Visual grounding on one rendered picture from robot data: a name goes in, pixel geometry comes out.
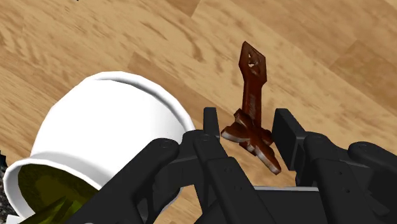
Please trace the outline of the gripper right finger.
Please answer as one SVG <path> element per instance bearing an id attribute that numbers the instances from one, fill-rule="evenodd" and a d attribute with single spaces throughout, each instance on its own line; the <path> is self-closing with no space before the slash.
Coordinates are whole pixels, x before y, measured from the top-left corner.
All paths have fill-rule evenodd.
<path id="1" fill-rule="evenodd" d="M 297 186 L 316 186 L 328 224 L 397 224 L 397 155 L 359 141 L 348 149 L 277 108 L 272 138 Z"/>

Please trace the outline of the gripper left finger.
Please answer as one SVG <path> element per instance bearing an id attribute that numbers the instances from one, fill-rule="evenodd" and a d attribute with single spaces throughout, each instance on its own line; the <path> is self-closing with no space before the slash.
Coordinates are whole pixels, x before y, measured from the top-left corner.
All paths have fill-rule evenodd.
<path id="1" fill-rule="evenodd" d="M 202 215 L 194 224 L 276 224 L 239 163 L 219 142 L 215 108 L 181 144 L 150 142 L 64 224 L 153 224 L 180 188 L 194 185 Z"/>

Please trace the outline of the brown wooden cross-shaped tool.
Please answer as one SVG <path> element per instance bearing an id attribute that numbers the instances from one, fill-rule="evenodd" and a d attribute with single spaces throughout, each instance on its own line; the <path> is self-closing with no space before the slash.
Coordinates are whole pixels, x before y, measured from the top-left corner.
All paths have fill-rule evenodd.
<path id="1" fill-rule="evenodd" d="M 243 42 L 239 69 L 244 80 L 242 106 L 234 114 L 234 122 L 221 131 L 221 137 L 238 143 L 258 157 L 275 175 L 281 166 L 270 145 L 270 130 L 261 127 L 261 90 L 267 82 L 266 58 L 248 42 Z"/>

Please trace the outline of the white plant pot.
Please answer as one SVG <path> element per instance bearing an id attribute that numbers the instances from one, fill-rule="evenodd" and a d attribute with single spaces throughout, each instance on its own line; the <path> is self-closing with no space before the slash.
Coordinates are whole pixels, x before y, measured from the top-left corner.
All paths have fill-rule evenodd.
<path id="1" fill-rule="evenodd" d="M 19 217 L 28 218 L 34 208 L 18 185 L 22 168 L 53 167 L 100 189 L 152 140 L 179 142 L 194 128 L 179 101 L 160 85 L 122 71 L 97 73 L 50 108 L 30 156 L 7 168 L 5 194 Z"/>

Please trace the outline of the green plant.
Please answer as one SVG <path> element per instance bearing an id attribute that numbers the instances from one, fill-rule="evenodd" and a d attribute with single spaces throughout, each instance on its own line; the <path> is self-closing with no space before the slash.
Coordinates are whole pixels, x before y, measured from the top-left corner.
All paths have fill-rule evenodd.
<path id="1" fill-rule="evenodd" d="M 34 213 L 20 224 L 64 224 L 98 190 L 72 174 L 47 165 L 23 165 L 18 187 Z"/>

